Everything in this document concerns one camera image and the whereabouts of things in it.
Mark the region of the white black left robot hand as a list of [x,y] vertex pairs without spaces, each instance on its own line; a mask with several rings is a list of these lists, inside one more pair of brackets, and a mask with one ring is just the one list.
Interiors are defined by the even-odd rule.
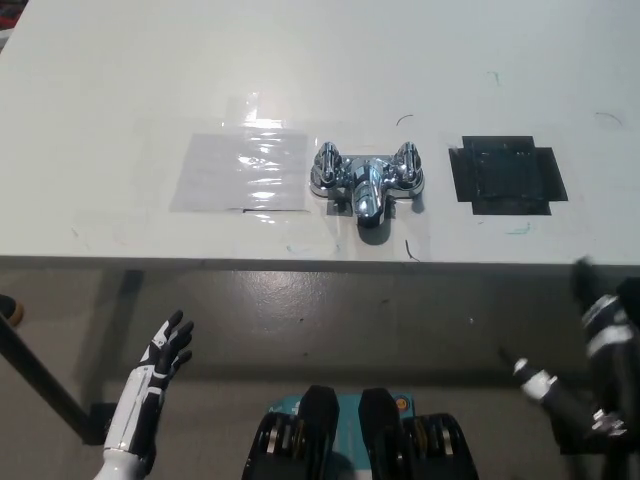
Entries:
[[131,371],[118,401],[104,447],[144,458],[155,444],[168,386],[192,357],[194,323],[178,310],[166,320]]

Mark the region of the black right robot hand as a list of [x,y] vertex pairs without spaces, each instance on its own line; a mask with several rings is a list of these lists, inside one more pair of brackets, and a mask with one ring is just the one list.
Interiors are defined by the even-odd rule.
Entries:
[[639,437],[639,327],[621,295],[604,287],[589,258],[573,264],[570,285],[580,312],[593,406],[527,358],[504,348],[498,355],[512,368],[524,395],[551,419],[583,437],[634,441]]

